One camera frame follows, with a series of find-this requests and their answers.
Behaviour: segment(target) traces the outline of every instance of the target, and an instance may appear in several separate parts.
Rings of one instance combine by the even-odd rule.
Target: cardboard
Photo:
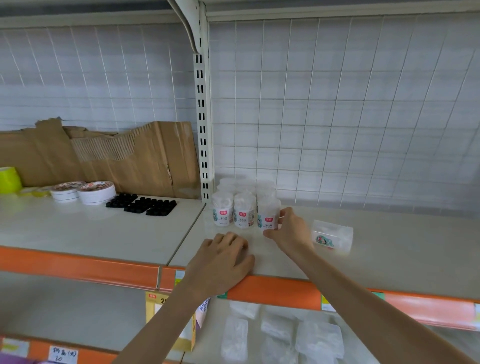
[[[118,192],[200,197],[200,170],[189,122],[153,122],[127,133],[62,127],[60,119],[0,133],[0,167],[24,187],[112,181]]]
[[[145,292],[146,297],[146,318],[147,322],[162,308],[162,305],[168,299],[168,295],[159,292]],[[183,329],[179,338],[172,347],[172,350],[181,352],[191,352],[195,346],[196,336],[202,329],[205,317],[208,310],[210,298],[207,299],[200,307],[197,308],[188,322],[185,329]]]

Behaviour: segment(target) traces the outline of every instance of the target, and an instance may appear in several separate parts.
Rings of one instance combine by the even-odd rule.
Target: person's right hand
[[[264,230],[264,236],[276,242],[278,247],[288,256],[299,250],[307,248],[314,251],[312,233],[304,219],[295,215],[291,207],[280,211],[278,230]]]

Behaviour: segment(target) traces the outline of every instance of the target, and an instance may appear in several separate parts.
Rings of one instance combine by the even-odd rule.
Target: hand
[[[208,297],[224,294],[236,286],[253,269],[255,257],[249,255],[237,263],[248,241],[232,232],[205,239],[185,269],[183,284],[189,284],[203,302]]]
[[[280,211],[278,230],[264,230],[264,236],[276,242],[278,247],[290,258],[299,248],[315,251],[312,242],[312,233],[305,220],[295,215],[291,207]]]

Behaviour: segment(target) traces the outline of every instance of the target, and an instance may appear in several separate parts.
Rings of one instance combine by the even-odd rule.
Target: overturned plastic container
[[[349,253],[353,243],[353,228],[314,220],[312,224],[312,240],[328,248]]]

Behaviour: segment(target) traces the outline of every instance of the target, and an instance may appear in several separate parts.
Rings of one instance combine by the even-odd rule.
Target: white shelf surface
[[[0,245],[56,253],[166,264],[204,207],[175,200],[166,217],[125,212],[80,201],[58,204],[51,197],[0,197]]]
[[[6,334],[120,352],[146,324],[145,291],[132,288],[0,272],[0,297]]]
[[[246,361],[245,364],[261,363],[261,346],[266,337],[266,335],[260,330],[263,311],[264,307],[261,308],[260,313],[255,320],[248,320],[248,361]],[[204,326],[202,327],[201,332],[197,335],[196,345],[192,352],[185,353],[182,363],[227,364],[221,357],[220,349],[225,322],[227,317],[231,314],[230,305],[227,300],[217,298],[212,299],[205,318]],[[345,345],[345,357],[343,360],[338,360],[339,364],[378,363],[339,315],[324,315],[329,315],[329,322],[339,325],[342,330]],[[432,330],[474,360],[480,361],[480,332],[461,331],[449,328],[432,328]],[[305,356],[300,355],[299,363],[305,364],[305,359]]]
[[[314,219],[354,228],[349,255],[317,251],[347,276],[371,289],[480,300],[480,221],[425,215],[295,207],[310,226]],[[207,206],[170,266],[185,267],[204,239],[233,231],[250,242],[255,275],[306,279],[276,244],[253,226],[219,228]]]

